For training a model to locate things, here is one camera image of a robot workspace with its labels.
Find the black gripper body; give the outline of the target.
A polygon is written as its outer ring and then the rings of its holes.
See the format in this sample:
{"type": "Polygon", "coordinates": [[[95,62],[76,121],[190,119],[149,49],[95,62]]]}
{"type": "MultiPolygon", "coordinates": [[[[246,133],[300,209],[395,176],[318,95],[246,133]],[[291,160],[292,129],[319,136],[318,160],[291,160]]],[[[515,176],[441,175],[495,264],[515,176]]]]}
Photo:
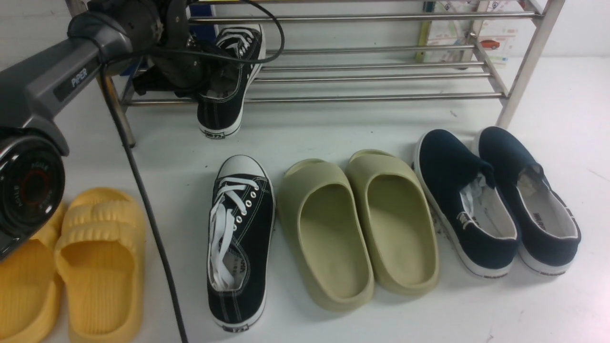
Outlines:
{"type": "Polygon", "coordinates": [[[211,44],[192,37],[189,23],[191,0],[155,0],[162,33],[157,48],[163,53],[149,56],[152,66],[133,79],[140,96],[151,91],[173,92],[179,98],[193,98],[208,85],[215,63],[188,52],[219,53],[211,44]]]}

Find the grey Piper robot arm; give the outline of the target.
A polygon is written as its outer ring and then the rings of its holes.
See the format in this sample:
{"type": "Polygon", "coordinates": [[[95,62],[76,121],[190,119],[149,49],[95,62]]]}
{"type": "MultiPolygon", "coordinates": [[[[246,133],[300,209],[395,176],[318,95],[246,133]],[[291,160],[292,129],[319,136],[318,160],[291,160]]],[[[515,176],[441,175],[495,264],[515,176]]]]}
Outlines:
{"type": "Polygon", "coordinates": [[[189,0],[91,0],[72,18],[68,37],[5,69],[1,104],[1,258],[7,259],[50,220],[65,189],[69,147],[54,119],[96,79],[129,67],[135,53],[152,60],[144,89],[189,93],[212,74],[215,46],[189,29],[189,0]]]}

